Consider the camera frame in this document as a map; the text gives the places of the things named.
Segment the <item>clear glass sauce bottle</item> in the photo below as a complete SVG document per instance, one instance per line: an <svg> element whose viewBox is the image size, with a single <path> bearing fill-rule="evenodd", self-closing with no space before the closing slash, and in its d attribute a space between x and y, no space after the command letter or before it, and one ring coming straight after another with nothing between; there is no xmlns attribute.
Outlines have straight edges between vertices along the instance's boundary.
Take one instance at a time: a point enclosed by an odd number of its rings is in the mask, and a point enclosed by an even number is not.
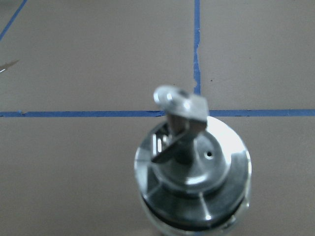
<svg viewBox="0 0 315 236"><path fill-rule="evenodd" d="M164 85L166 121L137 148L135 179L149 220L164 236L222 236L249 208L252 163L241 137L209 115L205 97Z"/></svg>

